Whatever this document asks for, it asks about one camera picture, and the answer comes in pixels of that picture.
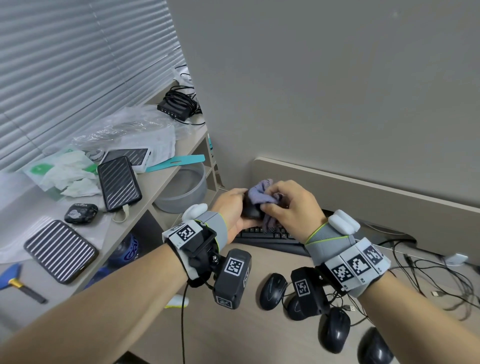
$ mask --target gray rag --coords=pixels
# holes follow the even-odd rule
[[[257,185],[248,190],[248,197],[250,201],[254,204],[275,204],[278,205],[282,199],[282,194],[274,194],[270,196],[265,194],[265,190],[273,184],[271,178],[267,180],[260,181]],[[270,215],[265,214],[263,230],[268,232],[269,229],[274,229],[278,225],[276,218],[271,217]]]

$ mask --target forearm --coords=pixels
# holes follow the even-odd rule
[[[478,362],[480,339],[392,274],[359,301],[400,363]]]
[[[180,261],[162,245],[17,332],[0,349],[1,362],[111,364],[186,281]]]

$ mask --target black keyboard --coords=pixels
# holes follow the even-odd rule
[[[278,250],[285,253],[310,256],[303,244],[295,240],[282,226],[271,228],[267,232],[262,228],[245,229],[237,235],[233,242]]]

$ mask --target wrist-mounted device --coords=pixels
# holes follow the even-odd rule
[[[207,211],[207,205],[193,205],[182,216],[182,223],[162,233],[181,261],[191,287],[207,284],[217,304],[238,308],[252,268],[252,256],[231,249],[226,257],[220,251],[227,244],[227,226],[222,216]],[[215,283],[207,280],[214,274]]]
[[[328,313],[324,286],[331,285],[340,296],[348,293],[359,297],[390,268],[390,260],[367,238],[355,241],[353,234],[359,228],[352,217],[337,210],[307,240],[305,248],[315,268],[303,267],[291,274],[306,316]]]

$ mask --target black computer mouse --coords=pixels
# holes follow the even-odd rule
[[[320,343],[333,354],[342,351],[350,332],[350,317],[340,307],[332,307],[320,332]]]
[[[377,328],[370,328],[360,340],[357,357],[360,364],[389,364],[394,355]]]
[[[299,298],[296,294],[287,304],[287,315],[293,321],[301,321],[307,318],[300,309]]]
[[[266,311],[273,310],[282,300],[287,286],[285,277],[279,273],[272,273],[260,292],[260,307]]]
[[[254,205],[248,197],[248,191],[243,196],[243,208],[241,215],[245,218],[252,218],[254,220],[263,220],[265,213],[260,209],[260,205]]]

